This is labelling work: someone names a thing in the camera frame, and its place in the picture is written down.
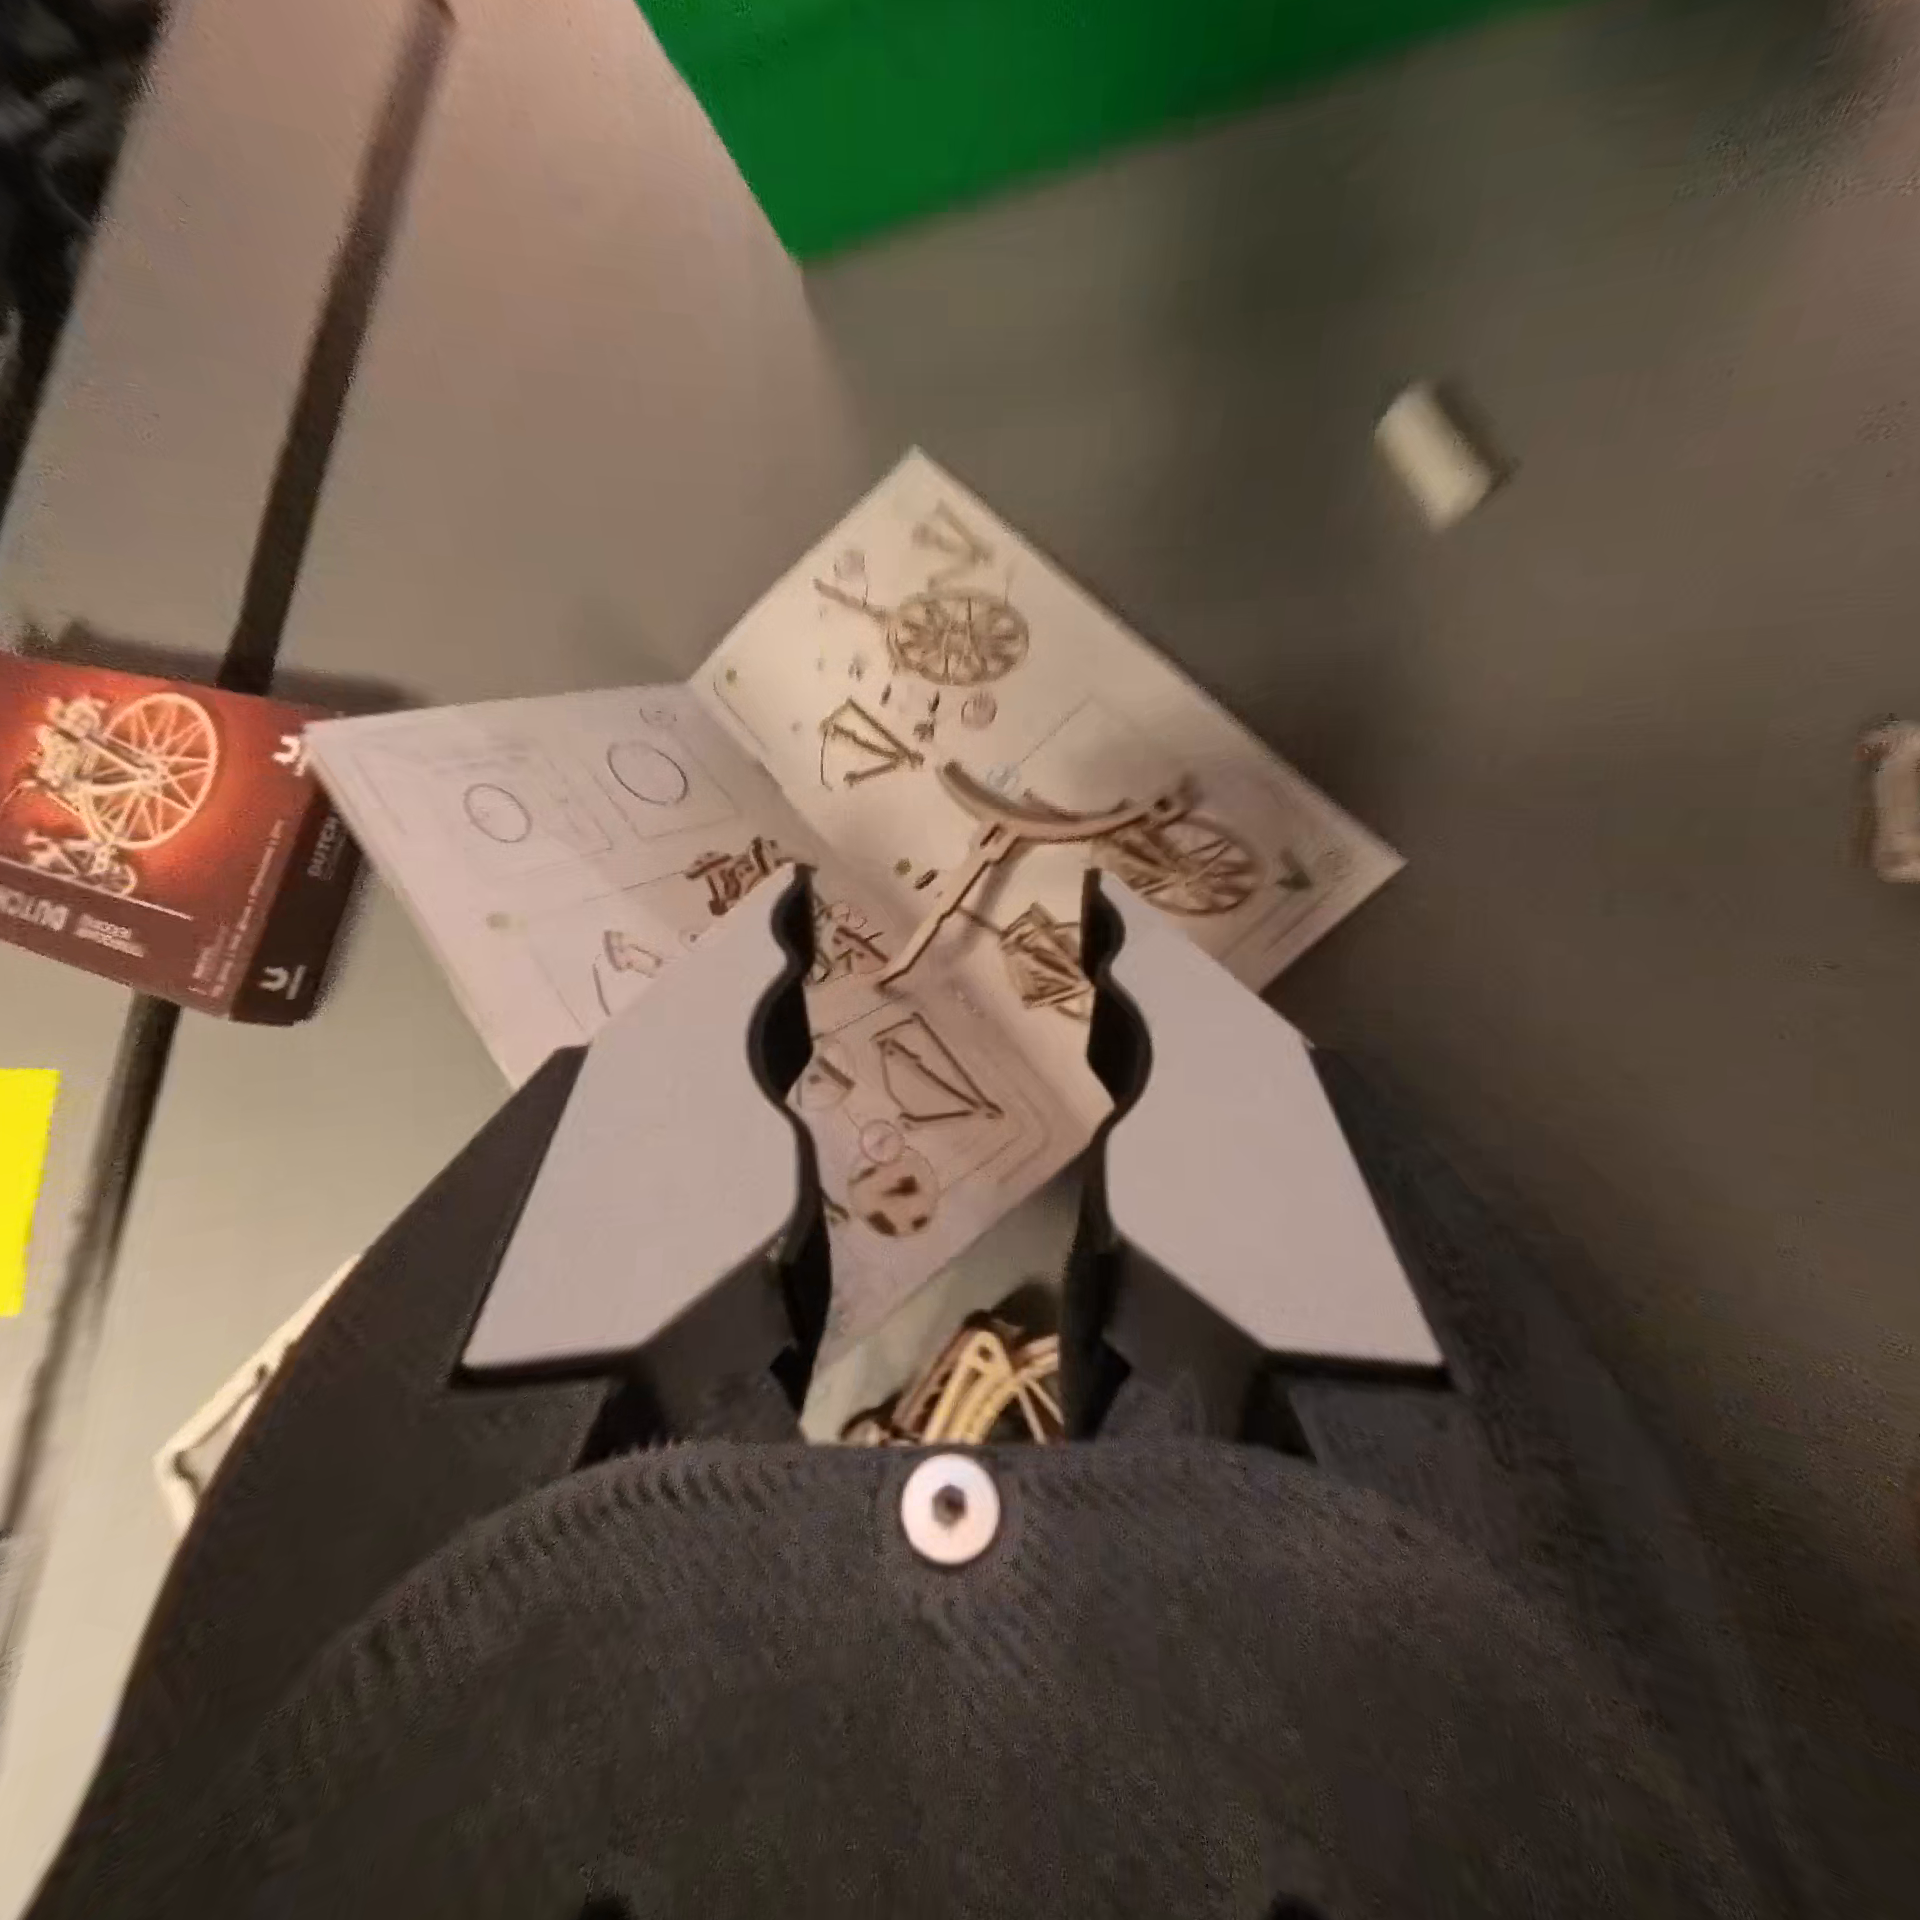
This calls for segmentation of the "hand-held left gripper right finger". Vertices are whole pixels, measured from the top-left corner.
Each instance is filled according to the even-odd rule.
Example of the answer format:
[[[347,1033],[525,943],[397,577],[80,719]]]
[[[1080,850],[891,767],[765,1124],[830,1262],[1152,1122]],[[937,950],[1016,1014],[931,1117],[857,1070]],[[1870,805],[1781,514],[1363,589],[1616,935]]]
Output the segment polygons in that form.
[[[1128,1393],[1294,1425],[1299,1385],[1449,1388],[1312,1044],[1117,877],[1083,885],[1108,1098],[1068,1256],[1068,1423]]]

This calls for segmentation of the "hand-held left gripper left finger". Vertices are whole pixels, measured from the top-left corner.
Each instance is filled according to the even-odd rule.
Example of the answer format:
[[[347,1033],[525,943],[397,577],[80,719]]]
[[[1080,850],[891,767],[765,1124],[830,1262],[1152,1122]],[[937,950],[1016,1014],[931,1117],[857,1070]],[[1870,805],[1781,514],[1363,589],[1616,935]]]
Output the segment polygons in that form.
[[[806,1393],[832,1303],[811,1062],[811,870],[782,864],[586,1044],[462,1366]]]

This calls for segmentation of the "cluster of wooden model parts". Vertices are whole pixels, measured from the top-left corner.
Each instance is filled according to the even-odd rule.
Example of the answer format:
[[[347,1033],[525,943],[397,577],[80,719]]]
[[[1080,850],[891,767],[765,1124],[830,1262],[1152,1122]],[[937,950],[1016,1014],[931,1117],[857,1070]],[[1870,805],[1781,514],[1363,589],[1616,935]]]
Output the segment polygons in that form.
[[[1066,1438],[1064,1345],[1009,1311],[972,1313],[891,1399],[838,1441],[862,1449],[1049,1447]]]

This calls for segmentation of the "pale parts sheet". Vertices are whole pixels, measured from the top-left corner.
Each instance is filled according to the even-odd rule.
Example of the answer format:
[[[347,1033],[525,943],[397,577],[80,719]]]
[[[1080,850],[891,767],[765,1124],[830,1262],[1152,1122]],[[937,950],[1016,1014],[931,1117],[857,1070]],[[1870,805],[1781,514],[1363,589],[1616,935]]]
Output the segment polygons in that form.
[[[345,1262],[307,1296],[154,1453],[161,1510],[176,1543],[192,1527],[203,1495],[288,1352],[347,1282],[355,1266],[357,1260]]]

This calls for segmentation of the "dark red model kit box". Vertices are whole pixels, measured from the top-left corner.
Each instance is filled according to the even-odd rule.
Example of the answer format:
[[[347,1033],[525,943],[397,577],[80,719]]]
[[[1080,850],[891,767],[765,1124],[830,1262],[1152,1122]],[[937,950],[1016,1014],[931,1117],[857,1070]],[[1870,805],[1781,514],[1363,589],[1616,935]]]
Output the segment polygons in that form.
[[[2,941],[230,1023],[330,982],[361,854],[320,709],[5,650]]]

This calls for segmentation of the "paper instruction booklet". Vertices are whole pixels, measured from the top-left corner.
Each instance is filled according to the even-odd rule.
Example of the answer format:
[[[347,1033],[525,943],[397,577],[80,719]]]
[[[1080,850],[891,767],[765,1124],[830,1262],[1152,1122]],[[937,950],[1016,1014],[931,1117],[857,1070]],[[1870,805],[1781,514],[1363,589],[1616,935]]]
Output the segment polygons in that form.
[[[811,870],[794,1101],[832,1224],[827,1357],[1093,1138],[1081,895],[1102,869],[1254,992],[1405,858],[1037,544],[909,449],[677,686],[315,726],[320,780],[509,1082],[587,1041],[782,864]],[[1009,799],[1197,802],[984,880],[876,982]]]

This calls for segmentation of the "yellow tape patch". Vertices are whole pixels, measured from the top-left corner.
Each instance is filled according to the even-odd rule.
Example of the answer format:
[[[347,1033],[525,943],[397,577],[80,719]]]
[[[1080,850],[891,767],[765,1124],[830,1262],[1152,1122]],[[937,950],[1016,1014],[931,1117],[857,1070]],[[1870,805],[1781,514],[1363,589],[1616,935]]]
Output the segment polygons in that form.
[[[62,1073],[2,1070],[2,1319],[21,1317],[33,1266],[34,1217],[52,1141]]]

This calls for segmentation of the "small pale wooden part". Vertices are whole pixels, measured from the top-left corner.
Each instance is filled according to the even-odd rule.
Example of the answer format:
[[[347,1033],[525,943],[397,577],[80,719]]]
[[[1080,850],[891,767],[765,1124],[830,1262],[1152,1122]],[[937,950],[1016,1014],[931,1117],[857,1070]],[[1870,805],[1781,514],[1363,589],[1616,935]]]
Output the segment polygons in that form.
[[[1918,724],[1890,717],[1864,734],[1861,848],[1884,882],[1918,885]]]

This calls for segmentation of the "small white cylinder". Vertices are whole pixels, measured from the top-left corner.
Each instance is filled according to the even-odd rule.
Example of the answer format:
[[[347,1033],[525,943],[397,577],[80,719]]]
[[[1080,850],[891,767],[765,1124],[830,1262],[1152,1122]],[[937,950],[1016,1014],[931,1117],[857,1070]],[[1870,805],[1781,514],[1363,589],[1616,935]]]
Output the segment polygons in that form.
[[[1510,473],[1468,408],[1428,378],[1413,378],[1382,407],[1373,448],[1435,534],[1485,508]]]

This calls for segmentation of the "green plastic bin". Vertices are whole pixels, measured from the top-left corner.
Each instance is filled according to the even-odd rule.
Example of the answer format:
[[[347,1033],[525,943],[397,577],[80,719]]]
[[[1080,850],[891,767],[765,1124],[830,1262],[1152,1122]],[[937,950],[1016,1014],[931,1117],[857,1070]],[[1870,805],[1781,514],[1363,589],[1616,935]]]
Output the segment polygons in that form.
[[[1554,1],[637,1],[801,264]]]

